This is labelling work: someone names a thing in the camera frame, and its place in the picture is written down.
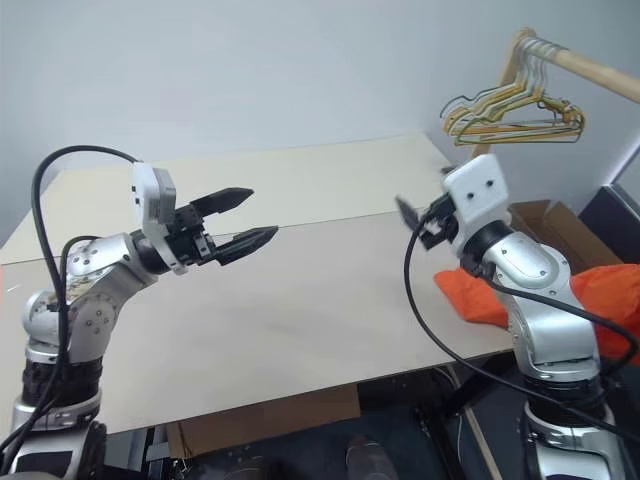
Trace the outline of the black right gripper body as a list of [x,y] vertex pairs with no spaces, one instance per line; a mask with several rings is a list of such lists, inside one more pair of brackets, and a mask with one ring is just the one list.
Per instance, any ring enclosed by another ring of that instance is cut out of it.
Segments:
[[425,225],[435,224],[438,244],[451,243],[458,233],[458,222],[455,218],[456,206],[449,194],[443,194],[431,203],[424,214]]

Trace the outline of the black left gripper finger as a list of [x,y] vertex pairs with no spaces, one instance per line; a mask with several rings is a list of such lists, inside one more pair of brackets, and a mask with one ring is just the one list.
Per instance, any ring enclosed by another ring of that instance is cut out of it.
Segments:
[[207,217],[235,209],[253,194],[253,189],[230,187],[202,196],[190,204],[202,217]]
[[278,230],[278,226],[266,226],[239,233],[229,242],[217,247],[215,260],[220,265],[227,265],[240,260],[265,246]]

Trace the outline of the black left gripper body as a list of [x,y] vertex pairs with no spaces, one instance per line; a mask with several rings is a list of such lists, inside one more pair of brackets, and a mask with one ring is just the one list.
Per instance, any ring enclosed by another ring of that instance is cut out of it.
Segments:
[[204,219],[215,212],[208,202],[190,202],[175,211],[167,242],[182,265],[220,261],[219,250],[204,227]]

